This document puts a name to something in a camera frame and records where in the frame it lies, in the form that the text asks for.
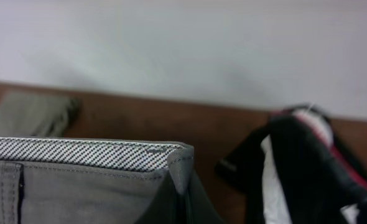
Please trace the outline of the grey shorts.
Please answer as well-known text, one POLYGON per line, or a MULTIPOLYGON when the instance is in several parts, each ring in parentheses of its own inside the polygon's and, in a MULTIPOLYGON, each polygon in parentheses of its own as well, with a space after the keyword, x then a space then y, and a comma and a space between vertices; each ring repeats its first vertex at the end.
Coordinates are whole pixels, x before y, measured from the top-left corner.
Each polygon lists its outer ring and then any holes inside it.
POLYGON ((0 223, 221 223, 181 142, 0 137, 0 223))

